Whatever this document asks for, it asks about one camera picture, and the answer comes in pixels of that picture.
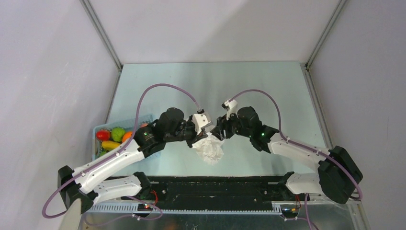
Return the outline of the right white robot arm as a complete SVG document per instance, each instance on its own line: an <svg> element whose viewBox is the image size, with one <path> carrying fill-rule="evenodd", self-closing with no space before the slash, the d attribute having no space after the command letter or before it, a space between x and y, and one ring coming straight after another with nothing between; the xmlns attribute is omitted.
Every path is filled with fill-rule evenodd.
<svg viewBox="0 0 406 230"><path fill-rule="evenodd" d="M287 172L279 181L279 196L291 200L296 195L319 194L345 204L353 198L363 175L347 150L309 147L283 137L282 133L262 124L254 108L243 107L236 113L218 117L214 128L216 137L230 139L246 137L257 151L287 157L307 166L311 173Z"/></svg>

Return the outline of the white plastic bag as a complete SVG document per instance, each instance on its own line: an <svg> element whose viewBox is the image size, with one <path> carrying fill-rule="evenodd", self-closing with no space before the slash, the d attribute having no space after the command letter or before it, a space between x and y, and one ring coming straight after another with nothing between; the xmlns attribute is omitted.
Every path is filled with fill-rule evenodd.
<svg viewBox="0 0 406 230"><path fill-rule="evenodd" d="M224 155L222 146L224 140L220 140L212 133L204 133L203 137L192 144L197 155L207 164L217 164Z"/></svg>

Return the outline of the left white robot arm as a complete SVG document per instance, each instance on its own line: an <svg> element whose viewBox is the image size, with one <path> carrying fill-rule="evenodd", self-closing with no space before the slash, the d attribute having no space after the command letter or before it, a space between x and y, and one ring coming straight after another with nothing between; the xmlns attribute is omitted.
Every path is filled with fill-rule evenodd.
<svg viewBox="0 0 406 230"><path fill-rule="evenodd" d="M169 142L185 141L189 147L203 136L202 127L208 119L204 110L184 119L184 113L169 108L159 119L140 127L134 137L98 159L71 169L64 166L58 170L59 194L66 208L76 200L81 201L81 213L105 200L124 196L147 199L151 195L151 183L143 172L111 179L121 169L142 161L164 149Z"/></svg>

